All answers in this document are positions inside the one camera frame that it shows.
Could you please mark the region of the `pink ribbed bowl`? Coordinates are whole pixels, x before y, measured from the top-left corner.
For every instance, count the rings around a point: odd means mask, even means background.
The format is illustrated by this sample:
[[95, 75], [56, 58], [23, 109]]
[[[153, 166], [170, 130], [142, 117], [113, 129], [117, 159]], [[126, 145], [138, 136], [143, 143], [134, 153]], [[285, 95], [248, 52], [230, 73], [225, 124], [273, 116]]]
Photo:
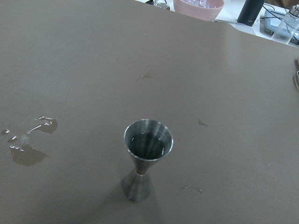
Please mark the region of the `pink ribbed bowl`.
[[184, 0], [174, 0], [174, 10], [176, 13], [184, 14], [203, 21], [214, 21], [224, 7], [223, 0], [208, 0], [209, 7], [194, 6]]

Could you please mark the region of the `black cylindrical bottle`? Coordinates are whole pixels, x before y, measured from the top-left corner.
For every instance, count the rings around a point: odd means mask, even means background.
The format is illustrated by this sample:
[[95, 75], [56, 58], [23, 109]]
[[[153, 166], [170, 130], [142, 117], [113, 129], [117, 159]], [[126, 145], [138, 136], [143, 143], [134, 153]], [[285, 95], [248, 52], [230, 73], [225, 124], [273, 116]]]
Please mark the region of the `black cylindrical bottle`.
[[237, 22], [252, 27], [265, 0], [246, 0]]

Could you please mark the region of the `steel double jigger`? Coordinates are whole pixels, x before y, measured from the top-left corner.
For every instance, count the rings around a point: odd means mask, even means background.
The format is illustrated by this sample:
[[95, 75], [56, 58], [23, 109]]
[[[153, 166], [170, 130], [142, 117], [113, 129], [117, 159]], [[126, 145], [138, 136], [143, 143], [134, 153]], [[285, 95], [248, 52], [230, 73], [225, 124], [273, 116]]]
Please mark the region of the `steel double jigger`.
[[140, 202], [152, 190], [149, 169], [172, 151], [173, 136], [161, 122], [141, 119], [126, 128], [124, 142], [134, 168], [123, 178], [121, 186], [129, 200]]

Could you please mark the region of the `clear glass bottle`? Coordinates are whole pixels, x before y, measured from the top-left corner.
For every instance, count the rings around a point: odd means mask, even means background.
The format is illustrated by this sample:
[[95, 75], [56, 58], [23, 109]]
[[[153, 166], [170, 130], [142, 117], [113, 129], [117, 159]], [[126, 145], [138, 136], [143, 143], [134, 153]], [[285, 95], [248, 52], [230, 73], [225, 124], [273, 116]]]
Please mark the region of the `clear glass bottle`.
[[283, 44], [288, 44], [295, 35], [299, 27], [299, 6], [292, 6], [291, 9], [285, 14], [280, 22], [277, 30], [272, 36], [272, 40]]

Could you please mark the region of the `grey teach pendant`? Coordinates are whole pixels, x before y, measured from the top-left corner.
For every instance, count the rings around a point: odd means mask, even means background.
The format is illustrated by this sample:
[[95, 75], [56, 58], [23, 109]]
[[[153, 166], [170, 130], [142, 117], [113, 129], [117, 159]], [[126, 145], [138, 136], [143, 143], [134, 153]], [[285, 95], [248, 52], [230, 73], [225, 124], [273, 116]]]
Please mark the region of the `grey teach pendant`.
[[[264, 13], [264, 30], [270, 35], [274, 35], [285, 14], [274, 10], [265, 11]], [[280, 30], [280, 34], [287, 35], [292, 30], [292, 27], [287, 25], [285, 28]], [[295, 39], [299, 39], [299, 29], [293, 33]]]

